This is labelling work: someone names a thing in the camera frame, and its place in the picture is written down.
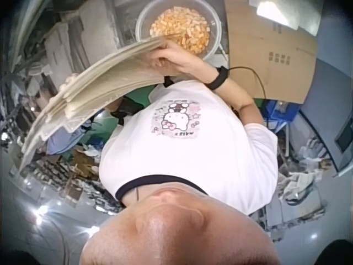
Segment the bowl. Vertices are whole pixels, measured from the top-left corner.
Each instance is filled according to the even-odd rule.
[[[141,12],[136,24],[136,39],[142,41],[150,37],[151,25],[164,11],[173,7],[186,7],[197,10],[205,17],[210,26],[210,41],[206,49],[198,57],[206,60],[214,55],[221,43],[222,24],[216,11],[203,0],[155,0],[149,3]]]

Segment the cardboard box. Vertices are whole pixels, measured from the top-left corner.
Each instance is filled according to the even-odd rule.
[[[260,76],[267,99],[302,104],[312,84],[317,40],[256,14],[248,1],[225,0],[231,67],[246,66]],[[249,70],[231,71],[231,79],[252,97],[265,98]]]

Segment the white cloth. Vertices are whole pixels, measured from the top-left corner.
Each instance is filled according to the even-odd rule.
[[[278,176],[271,131],[243,126],[200,82],[157,87],[150,99],[103,149],[99,175],[113,196],[133,179],[161,174],[187,179],[247,215],[270,202]]]

